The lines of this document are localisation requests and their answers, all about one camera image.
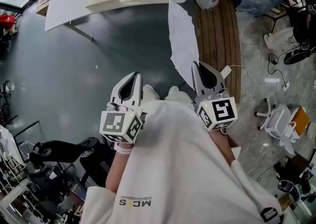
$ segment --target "wrist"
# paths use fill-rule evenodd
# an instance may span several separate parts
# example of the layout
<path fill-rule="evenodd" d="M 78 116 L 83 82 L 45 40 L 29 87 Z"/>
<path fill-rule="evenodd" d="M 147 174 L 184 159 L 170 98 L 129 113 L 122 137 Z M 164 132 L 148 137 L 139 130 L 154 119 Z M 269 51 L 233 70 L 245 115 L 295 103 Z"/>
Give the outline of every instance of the wrist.
<path fill-rule="evenodd" d="M 133 148 L 134 144 L 131 144 L 131 143 L 118 143 L 118 146 L 120 146 L 122 149 L 131 149 L 131 148 Z"/>

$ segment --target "white cable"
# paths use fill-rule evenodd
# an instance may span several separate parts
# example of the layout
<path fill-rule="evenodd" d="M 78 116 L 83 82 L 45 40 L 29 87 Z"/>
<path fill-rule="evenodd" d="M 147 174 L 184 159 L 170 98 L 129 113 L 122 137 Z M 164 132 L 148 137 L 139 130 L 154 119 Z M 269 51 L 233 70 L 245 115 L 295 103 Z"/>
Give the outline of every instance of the white cable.
<path fill-rule="evenodd" d="M 232 68 L 232 66 L 235 66 L 235 67 L 243 67 L 243 68 L 245 69 L 245 71 L 246 71 L 248 77 L 250 78 L 252 84 L 255 85 L 254 82 L 252 81 L 250 75 L 248 74 L 247 68 L 246 68 L 244 65 L 235 65 L 235 64 L 233 64 L 233 65 L 230 65 L 229 67 Z"/>

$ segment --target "table leg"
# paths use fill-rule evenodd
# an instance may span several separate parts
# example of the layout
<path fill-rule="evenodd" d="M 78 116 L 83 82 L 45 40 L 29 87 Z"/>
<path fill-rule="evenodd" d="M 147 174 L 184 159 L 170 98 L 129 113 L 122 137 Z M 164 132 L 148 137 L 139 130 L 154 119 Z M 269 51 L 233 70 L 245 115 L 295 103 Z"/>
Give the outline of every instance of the table leg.
<path fill-rule="evenodd" d="M 35 124 L 39 123 L 40 121 L 35 121 L 34 123 L 28 125 L 26 128 L 23 128 L 20 132 L 16 133 L 13 137 L 17 137 L 18 135 L 22 134 L 24 131 L 28 130 L 29 128 L 33 127 Z"/>
<path fill-rule="evenodd" d="M 93 41 L 93 37 L 86 34 L 84 31 L 81 31 L 80 29 L 76 28 L 74 25 L 70 23 L 66 23 L 65 26 L 73 31 L 75 31 L 77 34 L 83 36 L 84 38 L 90 40 L 90 41 Z"/>

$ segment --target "buckle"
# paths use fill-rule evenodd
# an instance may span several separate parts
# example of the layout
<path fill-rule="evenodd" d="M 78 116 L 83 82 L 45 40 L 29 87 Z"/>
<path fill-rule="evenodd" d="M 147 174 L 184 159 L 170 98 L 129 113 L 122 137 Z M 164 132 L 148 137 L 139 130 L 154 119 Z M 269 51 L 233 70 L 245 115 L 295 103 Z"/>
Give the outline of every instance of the buckle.
<path fill-rule="evenodd" d="M 274 209 L 272 207 L 267 207 L 267 208 L 262 210 L 260 215 L 265 222 L 269 222 L 273 218 L 277 217 L 277 211 L 276 211 L 276 209 Z"/>

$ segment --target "wristband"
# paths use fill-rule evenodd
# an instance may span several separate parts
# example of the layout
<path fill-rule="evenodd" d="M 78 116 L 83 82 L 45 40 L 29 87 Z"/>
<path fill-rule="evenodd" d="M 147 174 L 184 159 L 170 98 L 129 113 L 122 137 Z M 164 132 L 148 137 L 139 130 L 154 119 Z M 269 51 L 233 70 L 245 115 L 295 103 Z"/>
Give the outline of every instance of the wristband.
<path fill-rule="evenodd" d="M 132 152 L 132 149 L 123 149 L 121 148 L 118 143 L 114 144 L 114 150 L 116 150 L 118 153 L 123 155 L 129 155 Z"/>

